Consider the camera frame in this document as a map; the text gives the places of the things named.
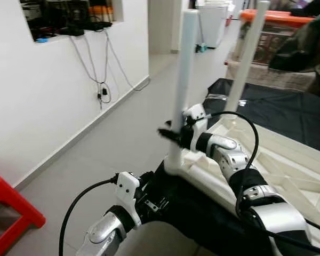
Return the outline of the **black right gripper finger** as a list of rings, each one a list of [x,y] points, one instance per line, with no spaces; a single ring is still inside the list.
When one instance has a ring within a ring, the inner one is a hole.
[[[157,132],[161,137],[168,139],[177,146],[180,146],[180,133],[174,132],[173,130],[164,129],[163,127],[159,127]]]

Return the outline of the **white plastic table leg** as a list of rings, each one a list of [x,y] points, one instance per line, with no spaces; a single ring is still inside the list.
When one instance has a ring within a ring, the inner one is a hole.
[[[172,113],[171,130],[179,133],[184,125],[183,110],[186,107],[187,92],[191,79],[194,47],[196,44],[199,10],[186,9],[182,13],[183,22],[180,30],[180,48],[178,61],[177,86],[175,87],[175,106]],[[164,161],[165,170],[170,175],[178,175],[182,166],[182,148],[177,143],[171,143],[167,158]]]
[[[230,93],[225,104],[225,111],[236,111],[239,105],[239,100],[247,83],[247,76],[252,66],[252,60],[256,52],[256,46],[264,27],[266,12],[270,7],[270,1],[260,0],[257,2],[256,15],[252,20],[250,29],[247,32],[245,43],[242,48],[241,61],[235,76],[234,82],[231,84]]]

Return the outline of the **white plastic children table top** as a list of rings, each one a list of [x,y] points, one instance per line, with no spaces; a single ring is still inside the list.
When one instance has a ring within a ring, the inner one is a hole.
[[[207,113],[206,132],[233,139],[243,152],[254,154],[252,166],[268,185],[311,221],[313,246],[320,248],[320,151],[259,126],[233,111]],[[216,161],[202,152],[182,149],[178,175],[214,202],[232,211],[236,196]]]

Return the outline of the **beige low bench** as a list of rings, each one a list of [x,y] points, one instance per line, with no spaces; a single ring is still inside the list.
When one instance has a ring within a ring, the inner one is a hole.
[[[281,71],[253,63],[245,76],[245,82],[294,92],[316,92],[316,75],[313,71]]]

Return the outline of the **black tablecloth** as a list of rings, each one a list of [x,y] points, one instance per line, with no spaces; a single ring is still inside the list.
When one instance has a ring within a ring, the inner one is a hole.
[[[208,93],[228,95],[232,80],[221,78]],[[204,100],[205,112],[224,111],[226,101]],[[236,113],[259,126],[320,151],[320,97],[311,93],[287,92],[246,84]]]

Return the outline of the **white appliance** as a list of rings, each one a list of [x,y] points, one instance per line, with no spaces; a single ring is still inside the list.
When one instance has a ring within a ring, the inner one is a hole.
[[[201,28],[201,45],[216,49],[231,15],[231,0],[196,0]]]

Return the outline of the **red plastic stool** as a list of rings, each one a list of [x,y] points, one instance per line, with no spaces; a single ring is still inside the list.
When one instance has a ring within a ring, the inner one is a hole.
[[[16,210],[20,217],[0,235],[0,256],[16,242],[28,227],[41,228],[47,222],[43,214],[0,176],[0,203]]]

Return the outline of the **orange-lidded printed storage box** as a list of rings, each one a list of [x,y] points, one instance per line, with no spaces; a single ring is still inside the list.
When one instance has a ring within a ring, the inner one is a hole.
[[[240,61],[243,53],[245,38],[250,25],[256,15],[256,9],[244,9],[240,11],[239,20],[242,22],[238,34],[238,40],[231,51],[230,59]],[[289,11],[268,10],[265,15],[265,23],[262,28],[256,51],[253,56],[253,63],[267,66],[276,51],[283,46],[287,39],[293,36],[294,32],[313,20],[312,17],[297,17]]]

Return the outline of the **black router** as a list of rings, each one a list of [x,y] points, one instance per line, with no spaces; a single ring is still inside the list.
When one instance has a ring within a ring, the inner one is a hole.
[[[84,30],[101,31],[114,21],[111,0],[68,0],[67,11],[69,24]]]

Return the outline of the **black plastic bag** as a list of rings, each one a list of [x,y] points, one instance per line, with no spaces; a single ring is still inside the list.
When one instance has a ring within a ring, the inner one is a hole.
[[[320,65],[320,15],[297,29],[280,46],[269,68],[281,71],[312,71]]]

